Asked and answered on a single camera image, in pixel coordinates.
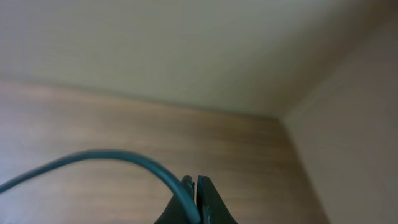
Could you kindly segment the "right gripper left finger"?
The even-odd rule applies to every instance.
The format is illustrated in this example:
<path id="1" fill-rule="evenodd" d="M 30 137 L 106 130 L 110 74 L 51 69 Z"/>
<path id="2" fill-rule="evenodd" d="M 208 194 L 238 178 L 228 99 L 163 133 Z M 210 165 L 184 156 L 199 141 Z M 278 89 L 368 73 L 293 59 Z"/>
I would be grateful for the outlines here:
<path id="1" fill-rule="evenodd" d="M 180 183 L 188 192 L 190 199 L 194 200 L 195 197 L 195 184 L 189 175 L 182 178 Z M 165 210 L 161 216 L 155 221 L 154 224 L 189 224 L 189 220 L 184 212 L 180 200 L 176 196 L 172 196 L 168 202 Z"/>

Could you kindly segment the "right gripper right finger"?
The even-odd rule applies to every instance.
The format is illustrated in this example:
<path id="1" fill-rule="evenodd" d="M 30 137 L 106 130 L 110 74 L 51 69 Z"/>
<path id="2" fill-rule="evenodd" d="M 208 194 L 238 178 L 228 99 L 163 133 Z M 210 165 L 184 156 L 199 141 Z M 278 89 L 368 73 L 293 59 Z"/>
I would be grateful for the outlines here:
<path id="1" fill-rule="evenodd" d="M 207 176 L 198 176 L 196 204 L 201 224 L 238 224 Z"/>

